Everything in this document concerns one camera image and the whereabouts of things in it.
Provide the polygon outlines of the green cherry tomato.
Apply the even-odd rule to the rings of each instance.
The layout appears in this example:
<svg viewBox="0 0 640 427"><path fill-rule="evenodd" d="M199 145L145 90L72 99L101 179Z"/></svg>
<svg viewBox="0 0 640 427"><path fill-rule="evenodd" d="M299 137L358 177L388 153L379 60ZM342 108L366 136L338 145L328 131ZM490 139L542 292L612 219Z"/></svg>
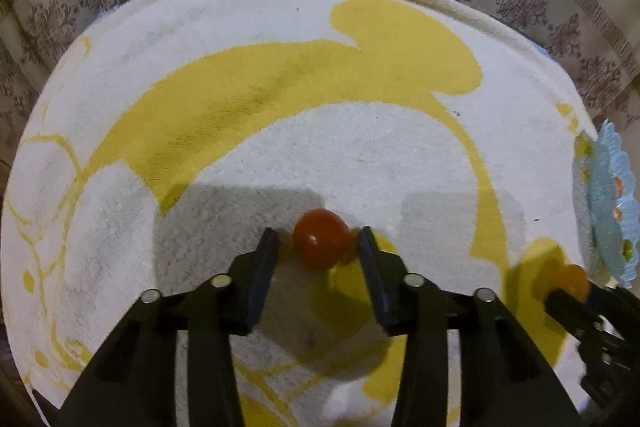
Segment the green cherry tomato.
<svg viewBox="0 0 640 427"><path fill-rule="evenodd" d="M626 260L630 260L634 255L634 244L630 239L625 239L622 245L622 255Z"/></svg>

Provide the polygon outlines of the white yellow patterned towel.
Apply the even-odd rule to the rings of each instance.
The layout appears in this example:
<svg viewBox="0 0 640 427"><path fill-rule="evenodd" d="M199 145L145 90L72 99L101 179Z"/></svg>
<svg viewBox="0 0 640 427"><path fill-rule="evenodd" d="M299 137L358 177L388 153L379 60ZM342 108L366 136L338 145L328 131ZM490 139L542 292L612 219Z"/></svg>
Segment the white yellow patterned towel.
<svg viewBox="0 0 640 427"><path fill-rule="evenodd" d="M190 291L326 208L448 291L492 288L583 405L538 293L582 262L595 134L560 64L452 0L131 0L65 47L17 147L18 373L61 404L142 291Z"/></svg>

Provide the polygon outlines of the small red cherry tomato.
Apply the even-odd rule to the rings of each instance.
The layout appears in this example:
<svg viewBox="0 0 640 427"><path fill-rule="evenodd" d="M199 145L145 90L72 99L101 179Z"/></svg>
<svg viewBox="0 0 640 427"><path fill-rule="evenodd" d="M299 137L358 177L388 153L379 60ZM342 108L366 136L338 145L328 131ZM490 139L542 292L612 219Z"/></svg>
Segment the small red cherry tomato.
<svg viewBox="0 0 640 427"><path fill-rule="evenodd" d="M352 249L352 231L334 212L323 208L309 210L295 225L294 251L308 269L329 270Z"/></svg>

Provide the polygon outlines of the blue plastic lattice basket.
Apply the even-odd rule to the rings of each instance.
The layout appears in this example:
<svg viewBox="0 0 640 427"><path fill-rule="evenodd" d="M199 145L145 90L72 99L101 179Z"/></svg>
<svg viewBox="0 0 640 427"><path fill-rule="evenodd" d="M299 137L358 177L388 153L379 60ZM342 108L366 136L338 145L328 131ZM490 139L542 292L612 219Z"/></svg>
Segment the blue plastic lattice basket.
<svg viewBox="0 0 640 427"><path fill-rule="evenodd" d="M616 197L614 176L624 184ZM579 234L579 251L587 274L596 283L632 287L639 268L639 202L634 197L636 177L622 137L611 121L605 121L593 138L580 132L574 141L573 198ZM613 209L620 208L617 221ZM634 244L634 255L622 255L625 239Z"/></svg>

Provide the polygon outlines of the orange green tomato in basket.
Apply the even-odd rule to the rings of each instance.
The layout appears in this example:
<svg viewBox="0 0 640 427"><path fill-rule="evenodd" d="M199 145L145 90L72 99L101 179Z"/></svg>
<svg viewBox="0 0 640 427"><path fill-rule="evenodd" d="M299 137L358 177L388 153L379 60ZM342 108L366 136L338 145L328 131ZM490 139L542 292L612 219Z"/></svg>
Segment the orange green tomato in basket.
<svg viewBox="0 0 640 427"><path fill-rule="evenodd" d="M623 181L620 178L617 178L617 176L614 176L613 180L616 188L616 197L622 197L625 191Z"/></svg>

